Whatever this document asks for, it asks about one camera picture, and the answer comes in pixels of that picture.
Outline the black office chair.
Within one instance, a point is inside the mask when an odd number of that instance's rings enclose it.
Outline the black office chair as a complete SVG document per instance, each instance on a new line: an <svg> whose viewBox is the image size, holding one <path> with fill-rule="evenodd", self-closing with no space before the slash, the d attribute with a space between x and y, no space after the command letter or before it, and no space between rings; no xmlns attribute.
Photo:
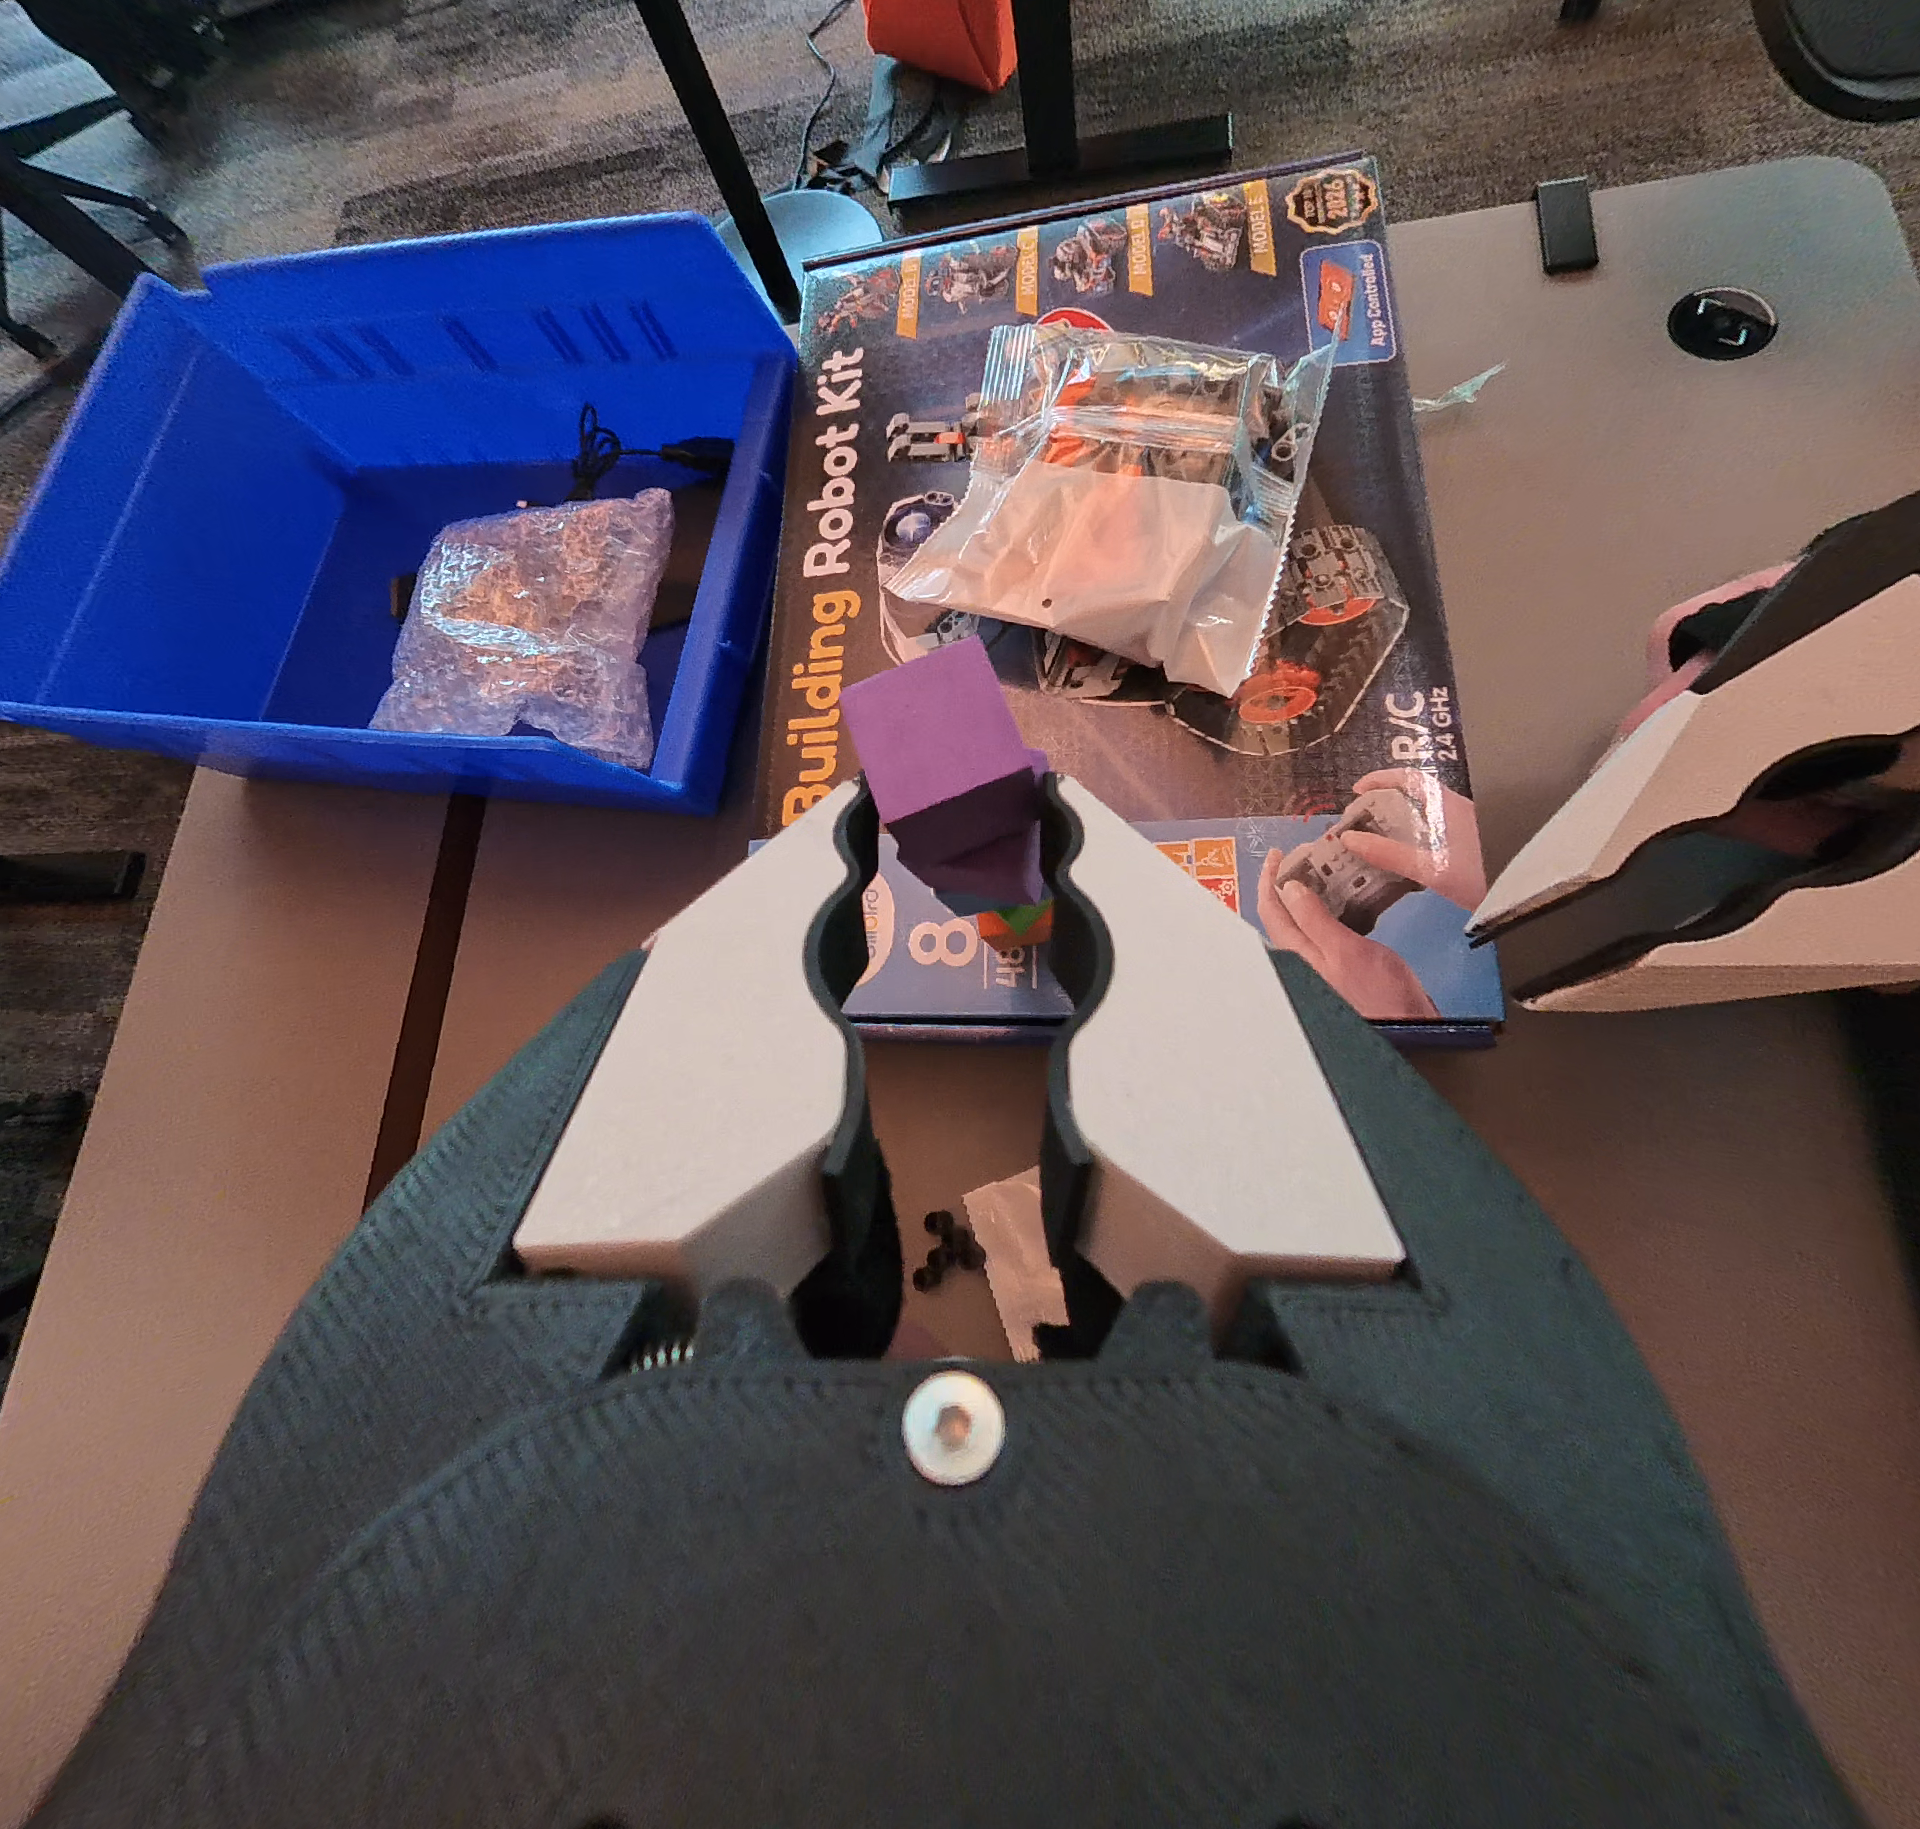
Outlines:
<svg viewBox="0 0 1920 1829"><path fill-rule="evenodd" d="M1841 123L1916 119L1916 0L1750 0L1775 72Z"/></svg>

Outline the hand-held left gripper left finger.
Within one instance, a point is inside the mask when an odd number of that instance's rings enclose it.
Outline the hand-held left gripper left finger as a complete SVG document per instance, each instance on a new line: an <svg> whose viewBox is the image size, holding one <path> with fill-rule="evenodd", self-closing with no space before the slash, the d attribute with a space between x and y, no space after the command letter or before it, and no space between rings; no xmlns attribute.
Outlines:
<svg viewBox="0 0 1920 1829"><path fill-rule="evenodd" d="M660 927L518 1215L528 1274L786 1296L819 1358L883 1354L883 1156L846 999L876 875L866 785Z"/></svg>

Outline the black desk grommet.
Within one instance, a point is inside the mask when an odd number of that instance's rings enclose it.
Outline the black desk grommet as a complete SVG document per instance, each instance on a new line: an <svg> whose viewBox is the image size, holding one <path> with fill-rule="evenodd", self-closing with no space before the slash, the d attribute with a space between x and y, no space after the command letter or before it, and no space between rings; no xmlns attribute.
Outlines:
<svg viewBox="0 0 1920 1829"><path fill-rule="evenodd" d="M1669 338L1699 360L1747 360L1779 331L1777 310L1741 288L1703 288L1669 307Z"/></svg>

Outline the round grey-blue stand base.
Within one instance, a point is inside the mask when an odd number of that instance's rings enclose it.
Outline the round grey-blue stand base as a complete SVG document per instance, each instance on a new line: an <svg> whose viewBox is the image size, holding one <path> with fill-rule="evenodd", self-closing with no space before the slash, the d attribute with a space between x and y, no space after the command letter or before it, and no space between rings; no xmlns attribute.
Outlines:
<svg viewBox="0 0 1920 1829"><path fill-rule="evenodd" d="M786 301L760 271L760 262L730 214L715 221L715 235L785 326L799 320L799 284L806 262L838 262L883 242L876 219L854 197L838 189L779 189L760 202L781 248L779 268L793 288Z"/></svg>

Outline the clear bag of white parts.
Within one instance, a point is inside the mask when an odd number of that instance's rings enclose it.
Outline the clear bag of white parts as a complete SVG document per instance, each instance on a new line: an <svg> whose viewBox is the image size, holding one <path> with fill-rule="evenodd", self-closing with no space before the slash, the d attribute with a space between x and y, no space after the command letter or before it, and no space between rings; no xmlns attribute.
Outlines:
<svg viewBox="0 0 1920 1829"><path fill-rule="evenodd" d="M1335 369L1172 337L993 331L972 481L883 580L1220 696L1251 675Z"/></svg>

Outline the dark cloth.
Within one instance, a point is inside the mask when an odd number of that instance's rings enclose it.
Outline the dark cloth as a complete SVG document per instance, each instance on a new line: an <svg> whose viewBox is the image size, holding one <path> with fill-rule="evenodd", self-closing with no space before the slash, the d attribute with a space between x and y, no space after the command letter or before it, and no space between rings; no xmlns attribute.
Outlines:
<svg viewBox="0 0 1920 1829"><path fill-rule="evenodd" d="M866 128L851 148L851 167L890 197L893 170L945 161L977 92L943 74L875 56Z"/></svg>

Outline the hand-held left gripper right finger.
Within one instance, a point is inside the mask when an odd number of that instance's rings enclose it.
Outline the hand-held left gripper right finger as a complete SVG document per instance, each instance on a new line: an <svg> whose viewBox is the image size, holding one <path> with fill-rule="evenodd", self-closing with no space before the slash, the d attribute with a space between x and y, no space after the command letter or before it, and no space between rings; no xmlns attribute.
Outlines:
<svg viewBox="0 0 1920 1829"><path fill-rule="evenodd" d="M1043 1238L1088 1358L1147 1286L1183 1286L1214 1342L1254 1283L1370 1286L1406 1266L1322 1059L1258 931L1074 778L1043 780L1048 1049Z"/></svg>

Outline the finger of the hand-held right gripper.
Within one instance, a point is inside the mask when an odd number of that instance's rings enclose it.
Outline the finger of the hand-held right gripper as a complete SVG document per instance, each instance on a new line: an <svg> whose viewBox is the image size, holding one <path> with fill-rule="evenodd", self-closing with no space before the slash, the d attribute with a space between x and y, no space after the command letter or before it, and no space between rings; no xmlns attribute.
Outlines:
<svg viewBox="0 0 1920 1829"><path fill-rule="evenodd" d="M1916 983L1916 872L1799 882L1731 931L1640 933L1514 989L1548 1013L1618 1013Z"/></svg>
<svg viewBox="0 0 1920 1829"><path fill-rule="evenodd" d="M1916 594L1881 592L1622 739L1492 877L1467 933L1499 936L1615 877L1647 843L1731 815L1768 772L1916 728Z"/></svg>

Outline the person's right hand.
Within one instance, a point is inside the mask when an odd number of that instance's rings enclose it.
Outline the person's right hand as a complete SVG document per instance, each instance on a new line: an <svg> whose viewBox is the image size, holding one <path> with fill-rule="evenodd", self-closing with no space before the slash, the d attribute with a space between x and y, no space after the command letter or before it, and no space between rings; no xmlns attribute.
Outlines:
<svg viewBox="0 0 1920 1829"><path fill-rule="evenodd" d="M1792 562L1777 562L1669 608L1647 638L1644 700L1622 717L1615 739L1632 735L1669 700L1690 691L1788 573Z"/></svg>

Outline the black pole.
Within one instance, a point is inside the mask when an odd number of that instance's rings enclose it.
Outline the black pole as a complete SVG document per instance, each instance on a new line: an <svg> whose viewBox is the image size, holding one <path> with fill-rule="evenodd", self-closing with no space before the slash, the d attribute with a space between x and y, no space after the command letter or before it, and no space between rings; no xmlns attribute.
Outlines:
<svg viewBox="0 0 1920 1829"><path fill-rule="evenodd" d="M762 284L781 325L799 318L799 288L791 258L779 239L776 221L760 197L751 161L735 136L730 119L713 87L713 74L692 30L680 0L630 0L643 22L683 123L704 152L704 161L729 207L735 235L743 242L751 268Z"/></svg>

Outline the clear bag black red parts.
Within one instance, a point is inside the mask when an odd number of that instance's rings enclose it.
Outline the clear bag black red parts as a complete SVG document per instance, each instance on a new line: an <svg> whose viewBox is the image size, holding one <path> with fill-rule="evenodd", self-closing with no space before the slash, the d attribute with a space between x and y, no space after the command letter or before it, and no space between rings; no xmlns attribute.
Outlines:
<svg viewBox="0 0 1920 1829"><path fill-rule="evenodd" d="M974 1241L987 1261L987 1283L1017 1362L1039 1362L1039 1327L1066 1327L1066 1291L1048 1257L1043 1227L1043 1170L980 1184L963 1195Z"/></svg>

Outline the black floor stand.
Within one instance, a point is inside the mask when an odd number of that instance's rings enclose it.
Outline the black floor stand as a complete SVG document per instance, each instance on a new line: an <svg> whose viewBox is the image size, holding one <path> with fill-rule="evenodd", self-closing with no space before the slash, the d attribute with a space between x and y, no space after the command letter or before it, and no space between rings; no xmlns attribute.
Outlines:
<svg viewBox="0 0 1920 1829"><path fill-rule="evenodd" d="M1234 157L1230 115L1161 123L1084 136L1074 113L1070 0L1010 0L1025 140L1008 152L897 165L887 202L904 223L933 213L1034 210L1077 183L1141 183L1223 170Z"/></svg>

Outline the blue robot kit box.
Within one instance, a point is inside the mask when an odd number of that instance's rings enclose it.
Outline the blue robot kit box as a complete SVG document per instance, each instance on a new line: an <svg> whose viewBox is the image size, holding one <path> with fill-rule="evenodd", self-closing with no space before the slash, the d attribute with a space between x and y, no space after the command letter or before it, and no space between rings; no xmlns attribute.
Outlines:
<svg viewBox="0 0 1920 1829"><path fill-rule="evenodd" d="M1381 202L1374 159L1341 152L808 271L751 851L858 772L851 684L977 638L1025 741L1247 927L1313 891L1400 1049L1498 1040L1498 952L1448 877L1479 834ZM1276 360L1246 413L1284 562L1232 694L893 592L1010 420L1014 326L1084 337L1128 401L1155 338Z"/></svg>

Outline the purple foam cube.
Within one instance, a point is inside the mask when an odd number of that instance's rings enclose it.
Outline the purple foam cube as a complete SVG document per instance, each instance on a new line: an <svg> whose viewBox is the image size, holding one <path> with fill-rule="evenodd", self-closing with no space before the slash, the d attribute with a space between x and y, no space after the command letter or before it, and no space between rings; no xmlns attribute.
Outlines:
<svg viewBox="0 0 1920 1829"><path fill-rule="evenodd" d="M909 875L1001 904L1044 900L1044 759L1025 744L980 638L854 683L842 721Z"/></svg>

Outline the grey desk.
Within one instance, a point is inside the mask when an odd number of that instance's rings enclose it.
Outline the grey desk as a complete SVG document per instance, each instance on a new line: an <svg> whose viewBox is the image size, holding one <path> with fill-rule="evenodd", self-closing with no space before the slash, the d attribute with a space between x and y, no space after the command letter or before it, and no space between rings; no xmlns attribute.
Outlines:
<svg viewBox="0 0 1920 1829"><path fill-rule="evenodd" d="M1916 487L1916 276L1838 157L1603 189L1547 279L1533 210L1394 223L1480 853L1498 875L1647 684L1670 605ZM1759 294L1699 360L1669 307ZM715 817L504 804L465 896L448 807L197 775L4 1397L4 1826L102 1704L295 1303L415 1138L735 865ZM1829 1002L1508 1021L1418 1068L1640 1344L1829 1760L1916 1826L1916 1306Z"/></svg>

